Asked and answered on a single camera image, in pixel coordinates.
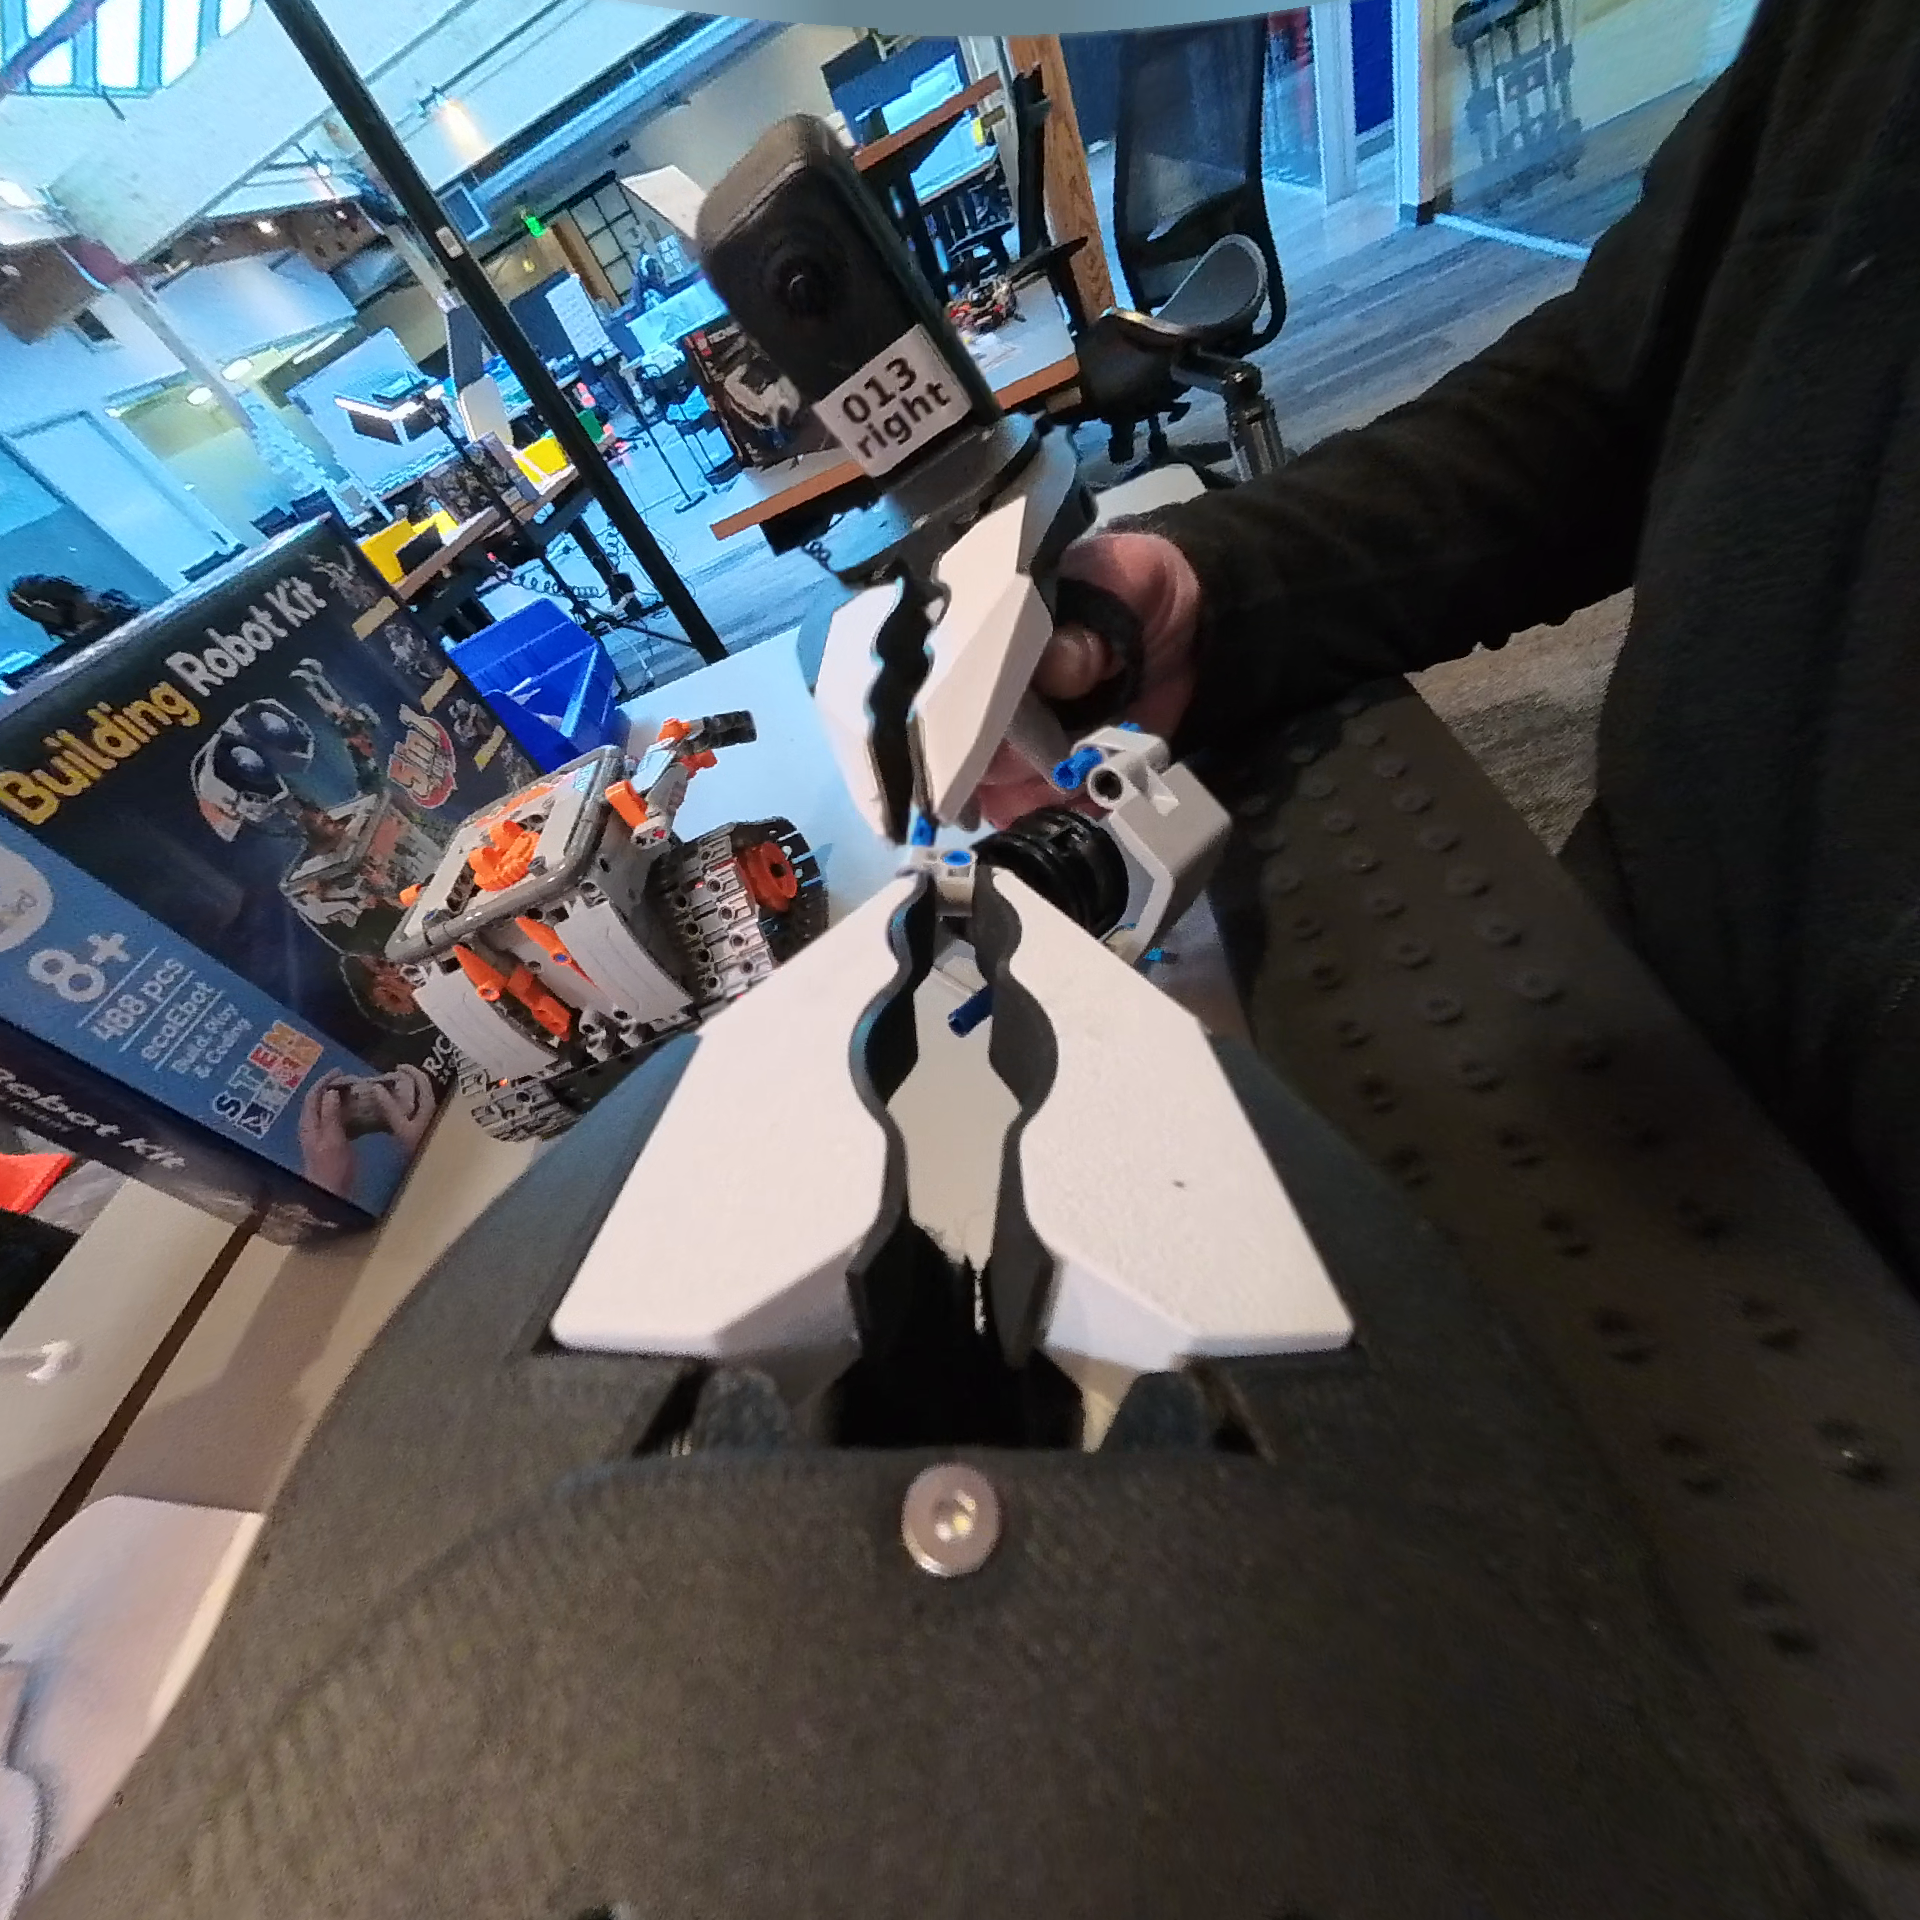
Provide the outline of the black kit box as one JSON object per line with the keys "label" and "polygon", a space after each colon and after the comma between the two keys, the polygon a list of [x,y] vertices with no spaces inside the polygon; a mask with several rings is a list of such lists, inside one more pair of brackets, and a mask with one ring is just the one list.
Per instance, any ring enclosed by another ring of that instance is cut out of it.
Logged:
{"label": "black kit box", "polygon": [[688,331],[681,351],[741,467],[782,467],[814,449],[805,395],[732,318]]}

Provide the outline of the person's right forearm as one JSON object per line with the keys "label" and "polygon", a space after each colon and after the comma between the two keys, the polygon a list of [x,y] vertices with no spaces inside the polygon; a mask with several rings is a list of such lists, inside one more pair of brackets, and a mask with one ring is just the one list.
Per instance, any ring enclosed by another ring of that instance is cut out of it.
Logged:
{"label": "person's right forearm", "polygon": [[1761,190],[1777,105],[1780,72],[1738,63],[1569,295],[1416,403],[1151,523],[1198,587],[1156,733],[1230,757],[1290,710],[1626,587],[1765,320],[1736,256],[1744,215],[1788,205]]}

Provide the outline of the black office chair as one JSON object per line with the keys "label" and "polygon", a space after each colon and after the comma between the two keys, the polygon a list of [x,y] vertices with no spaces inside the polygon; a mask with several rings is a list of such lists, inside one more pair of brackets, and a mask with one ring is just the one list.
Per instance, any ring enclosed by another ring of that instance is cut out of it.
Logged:
{"label": "black office chair", "polygon": [[1174,458],[1167,420],[1195,392],[1249,392],[1238,366],[1274,343],[1288,284],[1263,203],[1266,17],[1127,32],[1121,47],[1115,241],[1125,301],[1081,331],[1074,426],[1107,464]]}

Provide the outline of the grey orange tracked toy robot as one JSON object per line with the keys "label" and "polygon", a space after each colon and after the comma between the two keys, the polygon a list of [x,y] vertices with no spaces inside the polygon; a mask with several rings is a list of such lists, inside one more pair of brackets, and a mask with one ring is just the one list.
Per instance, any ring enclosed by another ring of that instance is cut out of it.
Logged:
{"label": "grey orange tracked toy robot", "polygon": [[474,812],[401,893],[386,953],[494,1141],[565,1132],[831,932],[821,860],[791,821],[675,833],[688,782],[755,739],[732,710],[663,723],[637,757],[593,749]]}

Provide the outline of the yellow plastic bin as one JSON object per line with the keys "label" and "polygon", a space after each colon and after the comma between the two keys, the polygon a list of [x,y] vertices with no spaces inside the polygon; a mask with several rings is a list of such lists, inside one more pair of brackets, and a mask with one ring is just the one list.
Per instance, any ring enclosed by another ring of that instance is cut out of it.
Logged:
{"label": "yellow plastic bin", "polygon": [[386,584],[401,584],[401,577],[427,564],[454,531],[459,520],[438,510],[425,520],[397,520],[371,535],[360,535],[355,545]]}

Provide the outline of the person's right hand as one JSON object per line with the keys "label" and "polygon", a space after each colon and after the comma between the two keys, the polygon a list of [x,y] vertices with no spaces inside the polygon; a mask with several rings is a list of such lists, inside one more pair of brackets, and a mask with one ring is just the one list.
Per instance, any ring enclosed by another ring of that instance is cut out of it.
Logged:
{"label": "person's right hand", "polygon": [[[1131,606],[1143,640],[1138,695],[1103,698],[1101,713],[1107,723],[1138,723],[1174,746],[1195,695],[1202,614],[1202,584],[1183,549],[1146,527],[1121,523],[1073,541],[1063,556],[1063,581],[1088,581]],[[1045,710],[1088,701],[1118,674],[1121,658],[1103,633],[1058,621],[1032,676],[1032,695]],[[1004,741],[974,800],[980,815],[1004,831],[1063,800],[1063,790],[1012,741]]]}

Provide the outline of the blue plastic bin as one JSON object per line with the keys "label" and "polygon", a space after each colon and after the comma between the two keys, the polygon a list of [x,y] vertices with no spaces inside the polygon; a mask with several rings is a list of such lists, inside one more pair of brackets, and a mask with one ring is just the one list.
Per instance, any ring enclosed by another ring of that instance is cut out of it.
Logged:
{"label": "blue plastic bin", "polygon": [[556,601],[540,598],[445,651],[540,770],[627,746],[619,665]]}

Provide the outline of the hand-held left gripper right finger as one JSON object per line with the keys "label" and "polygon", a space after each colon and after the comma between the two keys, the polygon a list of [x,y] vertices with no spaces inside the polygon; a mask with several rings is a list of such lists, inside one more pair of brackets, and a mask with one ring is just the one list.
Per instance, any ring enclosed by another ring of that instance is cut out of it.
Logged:
{"label": "hand-held left gripper right finger", "polygon": [[1146,1375],[1347,1350],[1355,1318],[1211,1031],[1007,869],[974,885],[974,949],[1017,1106],[980,1275],[995,1366],[1121,1401]]}

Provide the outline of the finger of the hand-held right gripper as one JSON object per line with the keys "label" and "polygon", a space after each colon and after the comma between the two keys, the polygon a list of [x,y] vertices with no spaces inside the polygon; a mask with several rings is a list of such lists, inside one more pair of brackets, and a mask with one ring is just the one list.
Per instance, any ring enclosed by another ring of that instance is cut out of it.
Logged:
{"label": "finger of the hand-held right gripper", "polygon": [[964,815],[1045,648],[1028,520],[1032,504],[1017,495],[976,520],[934,564],[941,614],[905,725],[919,809],[934,822]]}
{"label": "finger of the hand-held right gripper", "polygon": [[890,842],[909,838],[912,770],[900,723],[877,717],[881,638],[912,610],[902,581],[857,590],[831,610],[814,670],[814,710],[857,812]]}

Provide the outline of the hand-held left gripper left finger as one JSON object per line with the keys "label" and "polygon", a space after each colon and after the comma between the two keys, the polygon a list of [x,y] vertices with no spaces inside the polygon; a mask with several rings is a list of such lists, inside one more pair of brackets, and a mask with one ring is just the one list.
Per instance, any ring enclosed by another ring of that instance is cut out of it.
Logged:
{"label": "hand-held left gripper left finger", "polygon": [[552,1312],[588,1354],[850,1366],[850,1270],[900,1171],[857,1041],[909,979],[894,874],[692,1044],[610,1216]]}

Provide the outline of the blue robot kit box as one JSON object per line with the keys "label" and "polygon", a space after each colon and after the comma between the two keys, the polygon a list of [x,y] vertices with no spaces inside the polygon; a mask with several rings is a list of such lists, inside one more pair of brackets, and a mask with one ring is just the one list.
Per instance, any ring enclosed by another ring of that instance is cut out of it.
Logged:
{"label": "blue robot kit box", "polygon": [[314,520],[5,701],[5,1121],[274,1241],[373,1227],[459,1082],[405,893],[537,778]]}

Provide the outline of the black pole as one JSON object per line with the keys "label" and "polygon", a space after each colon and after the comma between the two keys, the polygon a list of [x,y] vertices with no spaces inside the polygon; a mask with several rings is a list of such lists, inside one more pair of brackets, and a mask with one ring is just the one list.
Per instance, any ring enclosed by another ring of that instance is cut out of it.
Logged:
{"label": "black pole", "polygon": [[287,32],[293,52],[302,52],[302,63],[311,68],[314,82],[321,82],[325,95],[346,121],[351,133],[360,142],[386,190],[400,200],[410,223],[418,229],[449,284],[462,295],[476,326],[519,379],[540,417],[559,439],[568,464],[574,467],[574,477],[597,500],[620,541],[627,541],[649,587],[681,625],[687,645],[699,654],[704,662],[725,662],[730,651],[718,630],[711,630],[683,576],[660,549],[597,440],[588,433],[588,428],[583,428],[580,411],[565,399],[563,384],[550,377],[523,326],[514,320],[489,273],[471,256],[463,235],[454,229],[449,209],[410,157],[401,137],[373,97],[373,89],[354,68],[325,13],[314,5],[268,5],[268,10]]}

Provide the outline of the black wheel brick assembly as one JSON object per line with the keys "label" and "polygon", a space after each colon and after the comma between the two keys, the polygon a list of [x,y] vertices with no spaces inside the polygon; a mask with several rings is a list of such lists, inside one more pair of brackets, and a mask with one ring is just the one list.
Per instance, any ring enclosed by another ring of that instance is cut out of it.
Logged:
{"label": "black wheel brick assembly", "polygon": [[1121,757],[1160,770],[1176,765],[1151,733],[1097,727],[1053,768],[1063,800],[1007,831],[938,849],[930,821],[912,821],[894,869],[902,898],[884,922],[900,967],[861,1020],[868,1059],[916,1055],[912,1000],[947,943],[970,946],[980,970],[980,1012],[955,1012],[950,1024],[970,1031],[990,1020],[1001,1060],[1058,1067],[1084,1052],[1111,1052],[1143,1021],[1141,967],[1103,946],[1131,882],[1103,831],[1118,790],[1097,770]]}

